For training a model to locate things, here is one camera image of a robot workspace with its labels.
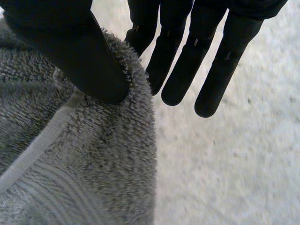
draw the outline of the floor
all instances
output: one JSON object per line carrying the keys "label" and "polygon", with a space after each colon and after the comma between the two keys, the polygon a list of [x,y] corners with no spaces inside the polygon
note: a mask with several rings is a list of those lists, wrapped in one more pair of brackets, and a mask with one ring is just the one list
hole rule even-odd
{"label": "floor", "polygon": [[[131,27],[126,0],[94,0],[92,11],[100,25],[121,39]],[[223,25],[224,20],[183,102],[169,107],[160,94],[153,99],[158,141],[156,224],[298,225],[300,3],[289,0],[277,17],[264,22],[218,111],[204,119],[194,112],[194,103]],[[154,45],[155,41],[142,56],[145,67]]]}

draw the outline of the towel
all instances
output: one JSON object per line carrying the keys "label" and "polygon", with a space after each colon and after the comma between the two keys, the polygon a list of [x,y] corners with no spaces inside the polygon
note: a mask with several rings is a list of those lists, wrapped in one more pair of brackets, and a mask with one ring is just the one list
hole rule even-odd
{"label": "towel", "polygon": [[0,224],[153,224],[147,74],[132,48],[103,33],[130,84],[119,105],[84,95],[0,21]]}

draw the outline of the black glove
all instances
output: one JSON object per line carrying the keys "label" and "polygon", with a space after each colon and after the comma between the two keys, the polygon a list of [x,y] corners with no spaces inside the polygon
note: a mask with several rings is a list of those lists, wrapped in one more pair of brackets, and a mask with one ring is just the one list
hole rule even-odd
{"label": "black glove", "polygon": [[128,92],[126,76],[90,11],[92,0],[0,0],[12,31],[84,93],[108,103]]}
{"label": "black glove", "polygon": [[[161,89],[182,40],[192,0],[128,0],[133,28],[126,41],[139,55],[155,36],[158,7],[162,30],[147,67],[152,94]],[[224,36],[206,81],[195,103],[199,116],[210,117],[218,108],[226,87],[248,43],[264,19],[277,15],[287,0],[195,0],[189,36],[163,91],[168,105],[179,104],[210,48],[219,22],[229,14]]]}

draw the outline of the fingertip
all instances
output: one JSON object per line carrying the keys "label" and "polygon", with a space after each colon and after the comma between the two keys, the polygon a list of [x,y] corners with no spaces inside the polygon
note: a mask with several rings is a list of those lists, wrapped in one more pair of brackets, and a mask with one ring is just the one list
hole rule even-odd
{"label": "fingertip", "polygon": [[168,106],[176,106],[181,102],[181,99],[178,100],[174,98],[166,89],[164,88],[162,93],[161,93],[161,98],[165,104]]}
{"label": "fingertip", "polygon": [[213,116],[217,110],[208,105],[201,104],[197,101],[195,103],[194,109],[195,109],[196,114],[203,118],[209,118],[209,117]]}

